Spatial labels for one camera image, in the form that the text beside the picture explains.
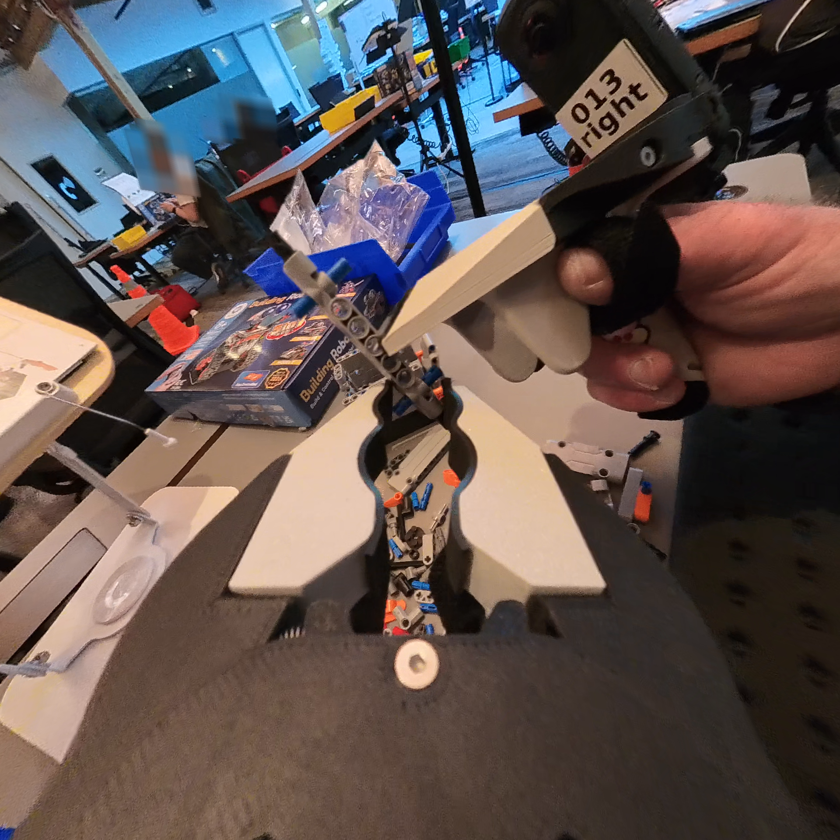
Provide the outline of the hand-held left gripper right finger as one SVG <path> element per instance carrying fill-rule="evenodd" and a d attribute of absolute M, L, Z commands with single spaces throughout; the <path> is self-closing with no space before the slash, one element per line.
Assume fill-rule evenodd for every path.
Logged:
<path fill-rule="evenodd" d="M 606 583 L 540 446 L 462 385 L 446 395 L 459 478 L 445 571 L 483 608 L 536 595 L 601 595 Z"/>

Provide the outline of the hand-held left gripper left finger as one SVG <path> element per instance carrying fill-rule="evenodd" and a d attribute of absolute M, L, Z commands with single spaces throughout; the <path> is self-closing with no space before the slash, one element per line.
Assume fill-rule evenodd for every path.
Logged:
<path fill-rule="evenodd" d="M 365 558 L 382 530 L 363 448 L 379 430 L 376 386 L 343 408 L 290 459 L 228 587 L 238 595 L 353 605 L 367 592 Z"/>

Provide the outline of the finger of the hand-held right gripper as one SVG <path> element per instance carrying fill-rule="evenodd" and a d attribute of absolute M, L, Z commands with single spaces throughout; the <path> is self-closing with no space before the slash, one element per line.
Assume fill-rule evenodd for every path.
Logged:
<path fill-rule="evenodd" d="M 448 322 L 509 382 L 542 363 L 569 375 L 590 356 L 588 308 L 557 277 L 557 241 L 539 202 L 430 270 L 407 293 L 382 346 L 393 354 Z"/>

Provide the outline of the grey perforated beam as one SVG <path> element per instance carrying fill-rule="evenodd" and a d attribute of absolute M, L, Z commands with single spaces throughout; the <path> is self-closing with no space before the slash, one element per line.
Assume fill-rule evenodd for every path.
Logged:
<path fill-rule="evenodd" d="M 269 237 L 272 251 L 283 261 L 283 270 L 297 286 L 301 296 L 292 305 L 296 318 L 303 318 L 314 308 L 337 327 L 357 351 L 402 394 L 404 400 L 427 418 L 438 420 L 443 406 L 430 384 L 411 369 L 395 351 L 386 351 L 384 334 L 377 331 L 351 299 L 341 297 L 339 284 L 347 279 L 351 267 L 346 259 L 338 259 L 328 271 L 321 270 L 309 255 L 289 246 L 273 234 Z"/>

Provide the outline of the blue plastic bin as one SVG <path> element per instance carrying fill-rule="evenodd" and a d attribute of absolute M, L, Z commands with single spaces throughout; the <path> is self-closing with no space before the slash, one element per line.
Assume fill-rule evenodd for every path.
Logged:
<path fill-rule="evenodd" d="M 449 228 L 455 222 L 455 209 L 435 171 L 411 176 L 408 181 L 420 187 L 428 195 L 428 201 L 399 260 L 392 260 L 373 239 L 311 256 L 321 270 L 328 270 L 339 259 L 345 259 L 351 267 L 346 280 L 375 276 L 392 306 L 434 267 L 447 245 Z"/>

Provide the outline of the grey angled connector piece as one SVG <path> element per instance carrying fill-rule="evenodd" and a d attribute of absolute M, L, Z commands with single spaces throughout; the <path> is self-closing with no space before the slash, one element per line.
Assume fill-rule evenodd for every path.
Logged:
<path fill-rule="evenodd" d="M 542 452 L 557 457 L 574 472 L 613 484 L 624 482 L 629 466 L 628 453 L 568 440 L 548 440 Z"/>

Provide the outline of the pile of small building parts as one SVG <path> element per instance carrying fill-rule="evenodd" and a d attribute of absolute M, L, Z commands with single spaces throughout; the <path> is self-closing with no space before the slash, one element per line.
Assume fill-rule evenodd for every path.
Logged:
<path fill-rule="evenodd" d="M 386 636 L 446 635 L 432 572 L 445 552 L 459 483 L 448 463 L 449 443 L 449 431 L 431 423 L 385 446 L 385 466 L 374 484 L 383 499 L 390 558 Z"/>

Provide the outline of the white book stand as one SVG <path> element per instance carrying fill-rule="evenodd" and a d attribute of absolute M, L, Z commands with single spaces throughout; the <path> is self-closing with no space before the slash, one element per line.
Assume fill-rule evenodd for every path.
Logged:
<path fill-rule="evenodd" d="M 232 487 L 164 487 L 132 500 L 57 438 L 104 391 L 114 364 L 91 333 L 2 299 L 2 315 L 30 319 L 96 349 L 62 382 L 70 403 L 26 446 L 2 447 L 2 491 L 43 454 L 53 456 L 106 501 L 122 529 L 106 546 L 89 526 L 49 538 L 2 580 L 2 731 L 61 762 L 77 735 L 119 638 L 167 567 L 229 504 Z"/>

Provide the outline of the clear plastic bags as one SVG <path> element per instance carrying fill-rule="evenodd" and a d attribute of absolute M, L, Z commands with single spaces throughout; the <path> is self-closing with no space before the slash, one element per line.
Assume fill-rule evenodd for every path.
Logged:
<path fill-rule="evenodd" d="M 397 262 L 428 203 L 375 141 L 326 182 L 318 202 L 298 171 L 269 230 L 306 255 L 372 240 Z"/>

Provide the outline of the black pole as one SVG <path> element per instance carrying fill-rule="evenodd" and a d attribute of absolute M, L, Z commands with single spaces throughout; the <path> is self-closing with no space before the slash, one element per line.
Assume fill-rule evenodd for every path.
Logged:
<path fill-rule="evenodd" d="M 453 63 L 449 58 L 445 30 L 436 1 L 421 1 L 427 32 L 437 63 L 437 74 L 444 93 L 449 121 L 455 137 L 458 158 L 474 217 L 484 217 L 487 210 L 480 190 L 474 156 L 471 150 L 466 121 L 461 108 Z"/>

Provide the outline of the blue robot kit box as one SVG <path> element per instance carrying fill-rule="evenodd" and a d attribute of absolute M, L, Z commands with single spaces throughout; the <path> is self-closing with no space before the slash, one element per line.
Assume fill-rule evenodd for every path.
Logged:
<path fill-rule="evenodd" d="M 146 394 L 170 415 L 205 423 L 316 424 L 339 391 L 333 369 L 354 346 L 320 309 L 295 315 L 300 297 L 237 303 Z"/>

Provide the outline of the long wooden table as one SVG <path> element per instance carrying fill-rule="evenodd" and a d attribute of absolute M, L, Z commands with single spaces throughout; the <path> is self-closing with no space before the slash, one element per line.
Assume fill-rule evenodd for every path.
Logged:
<path fill-rule="evenodd" d="M 439 88 L 439 84 L 439 76 L 432 76 L 424 81 L 418 91 L 411 91 L 408 94 L 396 92 L 386 98 L 382 98 L 366 114 L 342 127 L 335 133 L 330 133 L 326 130 L 317 133 L 310 140 L 293 150 L 289 155 L 278 159 L 264 170 L 258 172 L 246 184 L 228 194 L 226 196 L 227 201 L 233 203 L 238 200 L 244 200 L 260 194 L 281 182 L 293 179 L 297 172 L 306 171 L 324 159 L 328 153 L 343 144 L 347 144 L 356 137 L 360 137 L 362 130 L 372 126 L 373 122 L 382 114 L 391 112 L 394 109 L 407 109 L 411 103 L 420 100 L 423 95 Z"/>

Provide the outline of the yellow bin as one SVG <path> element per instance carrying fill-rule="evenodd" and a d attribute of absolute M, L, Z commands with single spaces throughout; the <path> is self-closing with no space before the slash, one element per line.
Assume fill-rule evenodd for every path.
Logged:
<path fill-rule="evenodd" d="M 372 111 L 381 99 L 377 86 L 364 88 L 323 112 L 319 117 L 320 124 L 329 133 L 337 133 Z"/>

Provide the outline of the black studded panel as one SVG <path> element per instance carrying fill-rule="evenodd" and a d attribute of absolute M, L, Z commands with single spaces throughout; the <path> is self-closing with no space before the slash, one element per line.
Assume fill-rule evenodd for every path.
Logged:
<path fill-rule="evenodd" d="M 670 567 L 814 838 L 839 832 L 838 390 L 686 421 Z"/>

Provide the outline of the instruction booklet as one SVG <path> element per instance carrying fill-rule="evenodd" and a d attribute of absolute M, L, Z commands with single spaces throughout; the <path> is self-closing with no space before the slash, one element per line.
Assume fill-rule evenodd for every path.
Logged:
<path fill-rule="evenodd" d="M 28 444 L 78 399 L 62 382 L 96 343 L 27 318 L 1 316 L 2 447 Z"/>

